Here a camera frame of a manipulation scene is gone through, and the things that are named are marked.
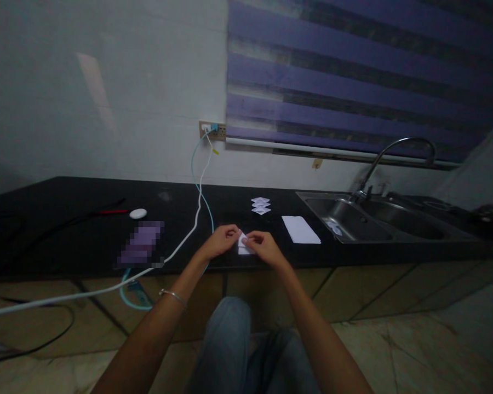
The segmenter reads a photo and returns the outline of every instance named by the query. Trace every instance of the silver bracelet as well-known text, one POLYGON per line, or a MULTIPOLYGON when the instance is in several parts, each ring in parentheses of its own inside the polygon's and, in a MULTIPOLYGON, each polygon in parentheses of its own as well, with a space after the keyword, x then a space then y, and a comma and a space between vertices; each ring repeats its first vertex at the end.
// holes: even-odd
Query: silver bracelet
POLYGON ((184 306, 184 307, 185 307, 185 310, 187 310, 187 309, 188 309, 188 305, 186 305, 185 301, 184 301, 181 297, 179 297, 177 294, 175 294, 174 292, 171 292, 171 291, 166 290, 166 289, 162 289, 162 290, 159 292, 159 296, 160 296, 160 297, 162 297, 162 296, 163 296, 163 294, 169 294, 169 295, 171 295, 171 296, 175 297, 175 298, 177 299, 177 301, 179 301, 179 302, 182 304, 182 306, 184 306))

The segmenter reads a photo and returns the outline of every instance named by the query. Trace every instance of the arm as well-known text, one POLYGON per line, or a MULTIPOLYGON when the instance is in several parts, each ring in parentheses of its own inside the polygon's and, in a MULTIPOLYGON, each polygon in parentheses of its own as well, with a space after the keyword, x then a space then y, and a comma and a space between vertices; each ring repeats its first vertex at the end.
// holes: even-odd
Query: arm
POLYGON ((372 393, 343 342, 305 293, 270 233, 253 231, 243 242, 273 267, 289 298, 318 385, 324 393, 372 393))
MULTIPOLYGON (((206 265, 230 249, 239 235, 234 224, 218 227, 170 291, 188 302, 206 265)), ((169 294, 162 296, 119 349, 92 393, 148 393, 183 312, 179 300, 169 294)))

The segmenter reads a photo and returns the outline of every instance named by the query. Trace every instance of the chrome faucet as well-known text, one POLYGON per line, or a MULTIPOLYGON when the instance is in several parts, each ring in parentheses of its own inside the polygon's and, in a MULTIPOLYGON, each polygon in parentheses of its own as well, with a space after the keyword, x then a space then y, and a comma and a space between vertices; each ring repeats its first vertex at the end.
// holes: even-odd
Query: chrome faucet
POLYGON ((421 142, 425 142, 426 144, 428 144, 430 146, 430 148, 431 148, 431 154, 429 155, 429 157, 426 160, 426 165, 428 167, 430 167, 430 166, 432 166, 434 164, 434 159, 435 159, 435 157, 437 155, 437 148, 434 145, 434 143, 432 143, 431 141, 429 141, 429 140, 427 140, 425 138, 420 138, 420 137, 407 137, 407 138, 401 138, 401 139, 399 139, 397 141, 394 141, 393 143, 391 143, 390 145, 388 145, 387 147, 385 147, 384 150, 382 150, 378 154, 378 156, 376 156, 376 159, 374 159, 374 161, 372 162, 371 168, 367 172, 367 175, 365 175, 365 177, 363 178, 362 182, 360 183, 360 186, 349 197, 349 202, 358 202, 361 199, 366 199, 366 198, 370 197, 370 191, 368 191, 367 193, 365 192, 365 185, 367 184, 367 181, 369 180, 369 178, 371 177, 372 173, 376 169, 376 166, 380 162, 380 159, 382 158, 382 156, 389 149, 391 149, 393 146, 395 146, 395 145, 397 145, 399 143, 402 143, 404 141, 421 141, 421 142))

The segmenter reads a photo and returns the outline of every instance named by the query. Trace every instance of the person's lap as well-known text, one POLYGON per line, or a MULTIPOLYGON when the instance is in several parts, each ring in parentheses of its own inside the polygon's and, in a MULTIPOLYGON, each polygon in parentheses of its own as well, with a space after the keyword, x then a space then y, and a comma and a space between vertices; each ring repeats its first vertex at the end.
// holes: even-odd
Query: person's lap
POLYGON ((249 358, 250 308, 226 297, 217 306, 187 393, 319 393, 301 339, 270 332, 249 358))

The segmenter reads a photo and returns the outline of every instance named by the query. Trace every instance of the window blind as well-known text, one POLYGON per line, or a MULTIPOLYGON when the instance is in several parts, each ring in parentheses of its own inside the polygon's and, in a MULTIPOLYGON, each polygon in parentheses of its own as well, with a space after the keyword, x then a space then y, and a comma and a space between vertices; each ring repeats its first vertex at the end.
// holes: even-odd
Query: window blind
POLYGON ((227 137, 461 163, 492 128, 492 4, 229 2, 227 137))

